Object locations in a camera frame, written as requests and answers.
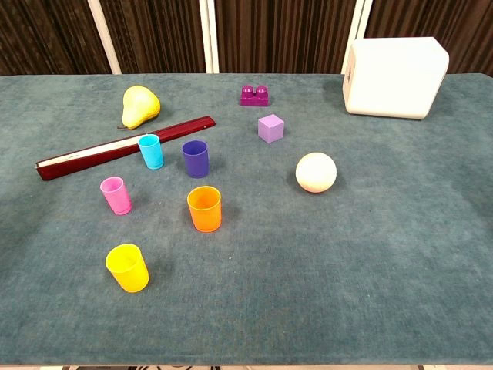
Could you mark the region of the orange plastic cup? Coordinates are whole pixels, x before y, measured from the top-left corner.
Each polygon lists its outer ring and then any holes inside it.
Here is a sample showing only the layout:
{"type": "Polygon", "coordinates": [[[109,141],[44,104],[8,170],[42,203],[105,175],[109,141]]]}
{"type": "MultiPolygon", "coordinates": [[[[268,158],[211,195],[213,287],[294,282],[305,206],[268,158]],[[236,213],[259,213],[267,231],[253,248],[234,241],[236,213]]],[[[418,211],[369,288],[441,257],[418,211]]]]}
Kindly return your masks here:
{"type": "Polygon", "coordinates": [[[214,232],[222,222],[221,193],[212,186],[201,186],[191,190],[187,204],[194,227],[203,233],[214,232]]]}

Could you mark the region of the light blue plastic cup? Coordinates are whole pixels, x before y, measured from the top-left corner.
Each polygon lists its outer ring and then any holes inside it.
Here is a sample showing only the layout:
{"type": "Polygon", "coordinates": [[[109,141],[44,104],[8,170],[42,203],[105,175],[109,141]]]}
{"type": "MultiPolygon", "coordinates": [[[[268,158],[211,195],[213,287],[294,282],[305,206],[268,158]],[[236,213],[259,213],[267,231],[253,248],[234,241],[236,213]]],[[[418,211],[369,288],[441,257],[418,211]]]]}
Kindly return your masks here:
{"type": "Polygon", "coordinates": [[[159,137],[155,134],[146,134],[138,141],[140,152],[144,162],[151,170],[164,166],[164,156],[159,137]]]}

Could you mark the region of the pink plastic cup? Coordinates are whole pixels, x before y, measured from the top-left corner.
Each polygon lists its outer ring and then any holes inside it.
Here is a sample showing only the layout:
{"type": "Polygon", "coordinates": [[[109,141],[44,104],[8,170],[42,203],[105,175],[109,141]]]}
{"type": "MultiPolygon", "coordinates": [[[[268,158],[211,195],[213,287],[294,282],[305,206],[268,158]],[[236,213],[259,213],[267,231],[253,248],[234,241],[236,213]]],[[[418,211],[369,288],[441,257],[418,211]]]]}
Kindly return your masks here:
{"type": "Polygon", "coordinates": [[[108,177],[104,179],[100,183],[100,190],[116,215],[124,215],[132,210],[132,201],[123,178],[108,177]]]}

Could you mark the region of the white ball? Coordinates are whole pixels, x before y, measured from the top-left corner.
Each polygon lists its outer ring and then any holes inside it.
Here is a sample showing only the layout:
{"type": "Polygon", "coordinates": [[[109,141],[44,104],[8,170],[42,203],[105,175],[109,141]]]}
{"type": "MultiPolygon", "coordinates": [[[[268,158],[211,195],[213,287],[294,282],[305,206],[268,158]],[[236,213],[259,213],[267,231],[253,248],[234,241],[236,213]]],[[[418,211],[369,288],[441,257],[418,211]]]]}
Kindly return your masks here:
{"type": "Polygon", "coordinates": [[[337,167],[334,160],[325,153],[308,153],[298,162],[295,177],[305,191],[322,193],[334,185],[337,167]]]}

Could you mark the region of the magenta building block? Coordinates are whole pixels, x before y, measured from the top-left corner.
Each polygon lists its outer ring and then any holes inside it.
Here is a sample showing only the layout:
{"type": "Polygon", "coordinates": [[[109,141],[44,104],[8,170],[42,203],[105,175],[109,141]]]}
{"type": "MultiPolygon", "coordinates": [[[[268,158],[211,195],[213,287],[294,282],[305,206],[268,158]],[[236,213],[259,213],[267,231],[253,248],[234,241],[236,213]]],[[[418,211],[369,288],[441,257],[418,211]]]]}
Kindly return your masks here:
{"type": "Polygon", "coordinates": [[[243,86],[240,96],[241,106],[269,106],[269,93],[266,86],[243,86]]]}

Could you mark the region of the yellow plastic cup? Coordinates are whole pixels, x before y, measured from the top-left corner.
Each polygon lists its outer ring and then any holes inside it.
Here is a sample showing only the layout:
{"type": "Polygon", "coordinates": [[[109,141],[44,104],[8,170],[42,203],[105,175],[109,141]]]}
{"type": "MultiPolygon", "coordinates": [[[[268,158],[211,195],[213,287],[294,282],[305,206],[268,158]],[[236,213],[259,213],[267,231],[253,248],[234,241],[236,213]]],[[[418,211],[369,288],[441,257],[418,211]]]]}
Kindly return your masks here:
{"type": "Polygon", "coordinates": [[[114,247],[107,254],[105,264],[124,291],[136,293],[149,283],[146,262],[135,244],[120,244],[114,247]]]}

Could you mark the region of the lilac cube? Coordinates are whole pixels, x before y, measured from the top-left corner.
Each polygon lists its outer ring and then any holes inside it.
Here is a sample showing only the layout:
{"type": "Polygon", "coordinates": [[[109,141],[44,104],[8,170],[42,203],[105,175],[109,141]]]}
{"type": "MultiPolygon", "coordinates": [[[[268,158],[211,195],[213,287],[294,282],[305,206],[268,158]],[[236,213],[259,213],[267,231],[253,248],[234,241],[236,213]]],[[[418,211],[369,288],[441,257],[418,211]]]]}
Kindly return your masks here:
{"type": "Polygon", "coordinates": [[[283,134],[284,121],[275,114],[258,119],[258,136],[266,143],[282,139],[283,134]]]}

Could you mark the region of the yellow toy pear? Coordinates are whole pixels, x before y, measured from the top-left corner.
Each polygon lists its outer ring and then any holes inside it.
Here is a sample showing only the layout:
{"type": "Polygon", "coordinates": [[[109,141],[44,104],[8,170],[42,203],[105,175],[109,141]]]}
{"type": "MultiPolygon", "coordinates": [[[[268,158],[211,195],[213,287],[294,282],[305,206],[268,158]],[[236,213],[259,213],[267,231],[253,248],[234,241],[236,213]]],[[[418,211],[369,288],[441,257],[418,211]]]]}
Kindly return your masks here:
{"type": "Polygon", "coordinates": [[[122,124],[134,130],[160,112],[157,95],[145,86],[131,86],[123,95],[122,124]]]}

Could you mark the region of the dark purple plastic cup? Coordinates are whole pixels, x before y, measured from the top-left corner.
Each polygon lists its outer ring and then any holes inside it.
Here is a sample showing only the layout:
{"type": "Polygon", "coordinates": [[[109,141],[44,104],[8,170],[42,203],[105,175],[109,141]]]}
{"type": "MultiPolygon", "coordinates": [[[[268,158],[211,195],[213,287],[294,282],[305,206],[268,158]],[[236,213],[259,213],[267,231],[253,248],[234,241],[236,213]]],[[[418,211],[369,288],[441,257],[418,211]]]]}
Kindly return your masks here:
{"type": "Polygon", "coordinates": [[[190,140],[182,146],[186,170],[192,178],[204,178],[209,173],[208,145],[202,140],[190,140]]]}

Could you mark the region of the teal velvet table cover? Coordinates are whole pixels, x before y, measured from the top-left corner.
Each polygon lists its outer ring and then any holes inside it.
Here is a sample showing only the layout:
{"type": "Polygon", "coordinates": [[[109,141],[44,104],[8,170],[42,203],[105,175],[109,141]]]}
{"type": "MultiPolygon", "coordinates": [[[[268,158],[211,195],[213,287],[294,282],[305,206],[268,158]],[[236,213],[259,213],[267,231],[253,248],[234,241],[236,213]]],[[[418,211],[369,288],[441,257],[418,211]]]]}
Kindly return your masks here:
{"type": "Polygon", "coordinates": [[[493,78],[449,75],[422,121],[353,116],[337,75],[0,76],[0,365],[493,363],[493,78]],[[157,116],[122,124],[145,86],[157,116]],[[241,106],[266,86],[269,106],[241,106]],[[283,138],[266,143],[258,119],[283,138]],[[216,125],[43,180],[39,161],[184,123],[216,125]],[[192,178],[182,146],[208,145],[192,178]],[[295,170],[330,156],[334,185],[295,170]],[[123,178],[132,210],[100,190],[123,178]],[[217,188],[198,231],[191,190],[217,188]],[[149,283],[106,268],[120,244],[149,283]]]}

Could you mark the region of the white box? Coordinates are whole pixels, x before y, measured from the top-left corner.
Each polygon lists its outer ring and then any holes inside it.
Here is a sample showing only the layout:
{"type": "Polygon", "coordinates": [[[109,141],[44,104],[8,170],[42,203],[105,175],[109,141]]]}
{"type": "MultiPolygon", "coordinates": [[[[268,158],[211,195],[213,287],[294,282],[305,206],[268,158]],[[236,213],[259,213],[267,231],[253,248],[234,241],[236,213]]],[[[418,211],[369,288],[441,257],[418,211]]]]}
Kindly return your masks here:
{"type": "Polygon", "coordinates": [[[357,39],[344,73],[346,111],[424,119],[448,65],[448,52],[433,37],[357,39]]]}

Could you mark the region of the white partition post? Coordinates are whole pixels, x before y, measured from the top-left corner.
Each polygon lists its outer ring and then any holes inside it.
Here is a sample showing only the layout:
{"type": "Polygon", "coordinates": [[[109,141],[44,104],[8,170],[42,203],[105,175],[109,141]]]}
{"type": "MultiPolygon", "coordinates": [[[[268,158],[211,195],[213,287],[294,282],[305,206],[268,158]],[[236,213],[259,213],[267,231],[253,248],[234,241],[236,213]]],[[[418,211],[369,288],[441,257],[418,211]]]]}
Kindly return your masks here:
{"type": "Polygon", "coordinates": [[[100,0],[87,0],[112,74],[122,73],[100,0]]]}
{"type": "Polygon", "coordinates": [[[220,63],[216,31],[215,2],[214,0],[199,0],[199,5],[206,72],[209,74],[217,74],[220,72],[220,63]]]}
{"type": "Polygon", "coordinates": [[[374,0],[356,0],[355,2],[350,31],[344,53],[344,60],[340,71],[341,74],[346,72],[349,51],[352,43],[354,40],[362,39],[365,36],[373,2],[374,0]]]}

